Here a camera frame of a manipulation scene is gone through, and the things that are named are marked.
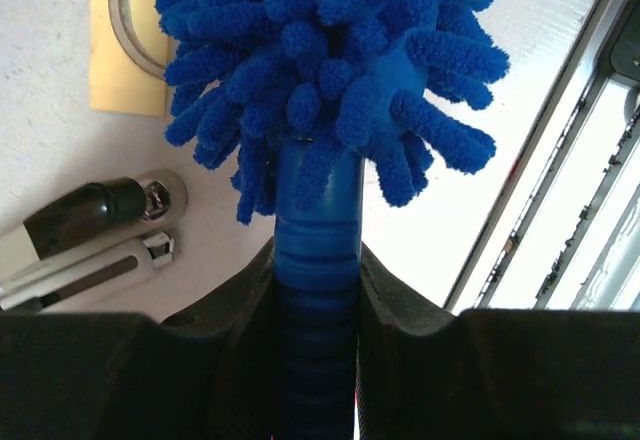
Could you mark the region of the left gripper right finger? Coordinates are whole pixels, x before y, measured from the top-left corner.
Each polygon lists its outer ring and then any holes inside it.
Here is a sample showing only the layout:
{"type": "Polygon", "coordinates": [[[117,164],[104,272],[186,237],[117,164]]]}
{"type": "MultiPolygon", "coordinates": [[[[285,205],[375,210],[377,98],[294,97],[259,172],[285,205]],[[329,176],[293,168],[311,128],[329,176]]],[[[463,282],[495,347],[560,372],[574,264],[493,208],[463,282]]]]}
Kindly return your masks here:
{"type": "Polygon", "coordinates": [[[357,406],[364,439],[635,439],[639,317],[453,315],[364,249],[357,406]]]}

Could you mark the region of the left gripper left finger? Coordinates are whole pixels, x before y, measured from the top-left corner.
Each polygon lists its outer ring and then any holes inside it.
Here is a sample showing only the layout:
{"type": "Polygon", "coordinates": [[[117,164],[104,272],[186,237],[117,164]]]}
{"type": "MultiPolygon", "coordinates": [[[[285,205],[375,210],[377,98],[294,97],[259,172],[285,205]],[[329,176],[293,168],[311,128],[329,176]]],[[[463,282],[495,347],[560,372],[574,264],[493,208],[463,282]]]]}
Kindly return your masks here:
{"type": "Polygon", "coordinates": [[[160,322],[3,314],[2,437],[270,438],[273,253],[160,322]]]}

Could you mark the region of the blue microfiber duster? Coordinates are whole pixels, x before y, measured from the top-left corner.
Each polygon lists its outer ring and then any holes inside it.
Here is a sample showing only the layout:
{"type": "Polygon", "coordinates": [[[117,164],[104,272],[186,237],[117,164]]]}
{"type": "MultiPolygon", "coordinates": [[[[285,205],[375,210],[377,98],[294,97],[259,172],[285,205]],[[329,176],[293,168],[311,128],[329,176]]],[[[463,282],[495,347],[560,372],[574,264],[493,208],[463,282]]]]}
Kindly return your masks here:
{"type": "Polygon", "coordinates": [[[165,136],[214,170],[237,158],[237,220],[273,216],[278,381],[272,437],[354,433],[363,164],[402,207],[441,158],[474,174],[494,139],[475,110],[508,72],[479,24],[494,0],[156,0],[178,48],[165,136]]]}

